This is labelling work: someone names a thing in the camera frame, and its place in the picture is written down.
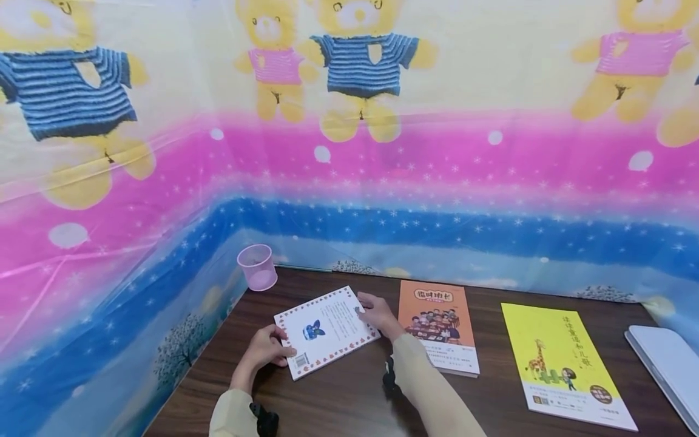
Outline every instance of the teddy bear print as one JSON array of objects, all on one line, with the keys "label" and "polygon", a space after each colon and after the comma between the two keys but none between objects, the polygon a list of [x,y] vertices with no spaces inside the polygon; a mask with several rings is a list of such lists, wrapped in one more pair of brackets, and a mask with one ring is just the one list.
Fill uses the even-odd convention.
[{"label": "teddy bear print", "polygon": [[[687,31],[695,47],[699,47],[699,24]],[[679,148],[699,140],[699,78],[696,78],[688,97],[672,109],[658,123],[658,142],[665,147]]]},{"label": "teddy bear print", "polygon": [[320,121],[325,137],[342,143],[363,120],[378,143],[401,133],[392,108],[401,93],[401,67],[430,69],[437,47],[424,39],[395,34],[403,0],[306,0],[325,30],[299,45],[303,56],[328,69],[330,108]]},{"label": "teddy bear print", "polygon": [[55,164],[44,195],[68,209],[100,202],[113,164],[142,180],[155,160],[118,128],[137,120],[125,87],[147,82],[134,56],[96,45],[89,1],[0,0],[0,101],[17,104],[34,140],[68,140],[86,162]]},{"label": "teddy bear print", "polygon": [[582,121],[616,112],[623,122],[638,122],[649,112],[670,70],[687,70],[693,48],[684,33],[699,0],[616,0],[622,30],[575,48],[576,62],[597,61],[590,85],[572,107]]},{"label": "teddy bear print", "polygon": [[303,83],[319,73],[293,49],[298,0],[237,0],[236,15],[255,48],[234,62],[238,71],[257,81],[257,115],[272,120],[277,106],[284,119],[303,120]]}]

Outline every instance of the giraffe illustration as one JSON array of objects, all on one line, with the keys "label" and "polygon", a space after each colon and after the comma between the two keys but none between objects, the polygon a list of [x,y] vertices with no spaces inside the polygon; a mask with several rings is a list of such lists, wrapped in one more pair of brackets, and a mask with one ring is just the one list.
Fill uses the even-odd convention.
[{"label": "giraffe illustration", "polygon": [[544,345],[544,342],[542,342],[541,340],[539,340],[537,338],[536,339],[536,350],[538,351],[537,356],[535,359],[530,360],[529,367],[524,369],[524,370],[530,370],[531,376],[534,379],[537,379],[536,378],[537,372],[546,373],[546,363],[544,362],[544,355],[541,352],[542,349],[546,349],[546,346]]}]

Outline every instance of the pink pen holder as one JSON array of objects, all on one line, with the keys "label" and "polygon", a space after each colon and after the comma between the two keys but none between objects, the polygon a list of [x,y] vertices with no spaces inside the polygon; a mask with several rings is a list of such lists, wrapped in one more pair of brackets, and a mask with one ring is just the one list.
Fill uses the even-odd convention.
[{"label": "pink pen holder", "polygon": [[238,265],[243,269],[247,286],[253,292],[263,292],[277,283],[277,271],[272,262],[272,249],[255,244],[238,254]]}]

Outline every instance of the wooden desk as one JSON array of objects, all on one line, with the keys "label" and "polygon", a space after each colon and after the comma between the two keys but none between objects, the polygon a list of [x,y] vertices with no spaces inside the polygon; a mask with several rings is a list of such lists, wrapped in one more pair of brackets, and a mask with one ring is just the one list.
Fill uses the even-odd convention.
[{"label": "wooden desk", "polygon": [[[350,285],[385,298],[398,310],[400,280],[344,273],[279,270],[279,283],[247,292],[202,357],[175,391],[146,436],[205,436],[218,396],[229,385],[255,331],[274,314]],[[489,437],[632,436],[620,431],[527,409],[507,337],[501,302],[576,310],[621,392],[640,436],[691,434],[624,339],[631,324],[655,325],[640,305],[466,289],[481,376],[446,375]],[[286,368],[266,368],[257,378],[255,400],[280,417],[279,437],[425,436],[417,411],[405,400],[388,402],[381,386],[390,344],[367,345],[330,366],[292,382]]]}]

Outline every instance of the open book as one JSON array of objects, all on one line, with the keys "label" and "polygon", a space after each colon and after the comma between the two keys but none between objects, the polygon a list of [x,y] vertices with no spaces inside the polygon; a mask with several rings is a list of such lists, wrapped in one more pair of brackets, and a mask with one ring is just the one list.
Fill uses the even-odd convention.
[{"label": "open book", "polygon": [[289,358],[294,381],[381,337],[356,308],[363,311],[352,289],[344,287],[274,316],[289,336],[282,344],[297,351]]}]

